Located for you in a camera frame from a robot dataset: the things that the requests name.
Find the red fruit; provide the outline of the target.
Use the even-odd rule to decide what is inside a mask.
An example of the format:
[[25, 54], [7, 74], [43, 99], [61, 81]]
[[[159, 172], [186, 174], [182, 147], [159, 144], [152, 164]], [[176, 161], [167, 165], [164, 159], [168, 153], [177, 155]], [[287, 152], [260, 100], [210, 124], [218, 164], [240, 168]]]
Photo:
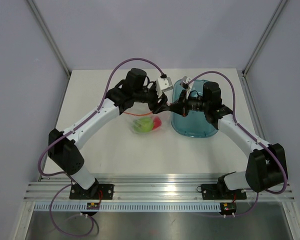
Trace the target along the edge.
[[152, 127], [153, 131], [162, 126], [162, 120], [159, 117], [154, 117], [152, 120], [153, 120], [153, 127]]

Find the clear orange zip top bag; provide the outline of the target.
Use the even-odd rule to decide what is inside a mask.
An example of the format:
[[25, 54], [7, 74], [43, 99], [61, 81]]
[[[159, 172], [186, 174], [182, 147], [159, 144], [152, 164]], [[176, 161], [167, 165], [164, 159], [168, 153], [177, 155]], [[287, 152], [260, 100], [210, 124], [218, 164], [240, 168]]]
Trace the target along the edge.
[[168, 129], [171, 114], [169, 111], [152, 113], [147, 103], [134, 103], [121, 114], [129, 130], [138, 135], [151, 134], [154, 132], [163, 132]]

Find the smooth green apple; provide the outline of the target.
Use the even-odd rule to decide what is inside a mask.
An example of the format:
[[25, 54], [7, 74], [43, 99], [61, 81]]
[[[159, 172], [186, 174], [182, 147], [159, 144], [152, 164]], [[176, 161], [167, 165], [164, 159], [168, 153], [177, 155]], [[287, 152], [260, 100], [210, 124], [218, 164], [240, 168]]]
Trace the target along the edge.
[[153, 120], [151, 117], [141, 117], [133, 121], [132, 128], [137, 133], [148, 133], [152, 131]]

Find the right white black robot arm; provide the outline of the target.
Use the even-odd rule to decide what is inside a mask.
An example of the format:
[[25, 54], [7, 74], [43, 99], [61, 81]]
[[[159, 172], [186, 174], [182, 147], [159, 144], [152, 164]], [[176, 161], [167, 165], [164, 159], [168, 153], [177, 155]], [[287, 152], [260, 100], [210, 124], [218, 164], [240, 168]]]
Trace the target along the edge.
[[207, 123], [229, 137], [247, 157], [246, 170], [225, 174], [218, 179], [217, 193], [229, 198], [236, 190], [251, 189], [256, 193], [266, 191], [274, 194], [272, 187], [282, 184], [283, 193], [288, 184], [286, 154], [279, 143], [270, 144], [250, 133], [241, 125], [234, 108], [222, 103], [219, 84], [205, 81], [202, 92], [192, 95], [192, 82], [179, 80], [179, 97], [170, 106], [172, 113], [186, 117], [190, 112], [204, 113]]

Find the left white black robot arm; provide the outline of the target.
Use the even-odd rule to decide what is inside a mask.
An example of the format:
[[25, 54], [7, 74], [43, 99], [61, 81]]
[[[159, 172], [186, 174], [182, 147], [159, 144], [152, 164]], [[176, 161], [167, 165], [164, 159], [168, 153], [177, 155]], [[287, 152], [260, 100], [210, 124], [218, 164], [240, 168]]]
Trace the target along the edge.
[[101, 103], [86, 116], [63, 131], [53, 129], [49, 133], [47, 155], [70, 178], [75, 200], [99, 199], [103, 193], [98, 180], [85, 167], [80, 153], [85, 143], [134, 103], [147, 104], [153, 114], [167, 111], [165, 92], [171, 89], [172, 81], [166, 74], [151, 81], [144, 70], [132, 68], [124, 79], [106, 91]]

